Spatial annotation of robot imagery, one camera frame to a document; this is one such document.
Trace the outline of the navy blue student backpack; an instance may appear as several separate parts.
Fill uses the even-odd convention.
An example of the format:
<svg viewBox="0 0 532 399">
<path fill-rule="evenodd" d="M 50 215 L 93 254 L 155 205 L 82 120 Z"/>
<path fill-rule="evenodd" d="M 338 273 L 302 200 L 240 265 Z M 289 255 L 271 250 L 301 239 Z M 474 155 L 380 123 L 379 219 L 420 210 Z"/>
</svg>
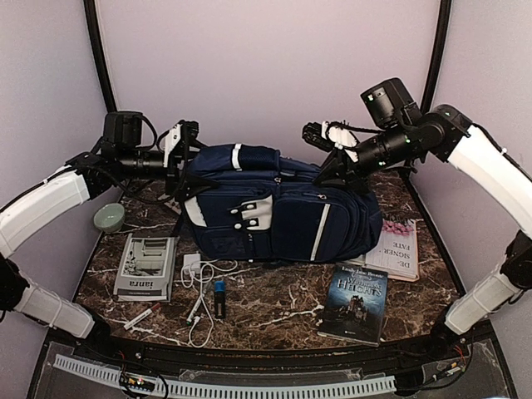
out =
<svg viewBox="0 0 532 399">
<path fill-rule="evenodd" d="M 183 203 L 195 243 L 212 259 L 311 263 L 375 248 L 382 231 L 375 194 L 316 186 L 319 171 L 264 146 L 201 149 L 188 184 L 210 189 Z"/>
</svg>

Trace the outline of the Wuthering Heights dark book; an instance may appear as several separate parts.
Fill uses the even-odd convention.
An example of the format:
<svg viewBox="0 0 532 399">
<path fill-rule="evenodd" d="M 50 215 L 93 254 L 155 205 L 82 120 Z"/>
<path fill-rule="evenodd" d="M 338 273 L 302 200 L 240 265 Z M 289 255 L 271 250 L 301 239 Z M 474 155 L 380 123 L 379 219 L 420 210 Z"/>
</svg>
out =
<svg viewBox="0 0 532 399">
<path fill-rule="evenodd" d="M 332 274 L 318 335 L 377 347 L 387 298 L 387 273 L 337 264 Z"/>
</svg>

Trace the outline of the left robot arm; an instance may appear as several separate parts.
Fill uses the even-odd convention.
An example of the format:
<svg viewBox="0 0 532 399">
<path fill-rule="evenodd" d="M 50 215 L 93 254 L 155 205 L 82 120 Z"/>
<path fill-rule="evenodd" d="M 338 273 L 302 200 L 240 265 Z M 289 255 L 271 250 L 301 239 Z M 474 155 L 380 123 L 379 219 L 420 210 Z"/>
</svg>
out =
<svg viewBox="0 0 532 399">
<path fill-rule="evenodd" d="M 106 115 L 103 133 L 92 150 L 69 159 L 52 175 L 1 208 L 1 313 L 18 312 L 85 340 L 85 349 L 99 362 L 117 355 L 107 337 L 109 325 L 86 308 L 34 283 L 11 257 L 40 229 L 70 209 L 93 200 L 111 187 L 132 197 L 125 180 L 164 180 L 165 193 L 178 198 L 190 181 L 187 166 L 203 143 L 199 124 L 179 121 L 163 134 L 154 132 L 142 145 L 142 128 L 150 126 L 138 111 Z"/>
</svg>

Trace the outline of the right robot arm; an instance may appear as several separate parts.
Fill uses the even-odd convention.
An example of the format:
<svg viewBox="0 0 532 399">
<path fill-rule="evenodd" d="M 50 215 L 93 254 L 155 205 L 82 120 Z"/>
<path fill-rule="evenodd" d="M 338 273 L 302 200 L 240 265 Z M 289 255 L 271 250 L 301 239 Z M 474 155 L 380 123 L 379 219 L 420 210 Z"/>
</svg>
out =
<svg viewBox="0 0 532 399">
<path fill-rule="evenodd" d="M 329 154 L 316 185 L 362 193 L 369 175 L 433 155 L 497 204 L 518 229 L 505 254 L 431 328 L 424 353 L 440 361 L 478 322 L 531 289 L 531 177 L 484 126 L 454 106 L 421 110 L 398 77 L 377 83 L 360 97 L 376 127 L 372 137 L 358 139 L 360 128 L 344 121 L 304 127 L 305 141 Z"/>
</svg>

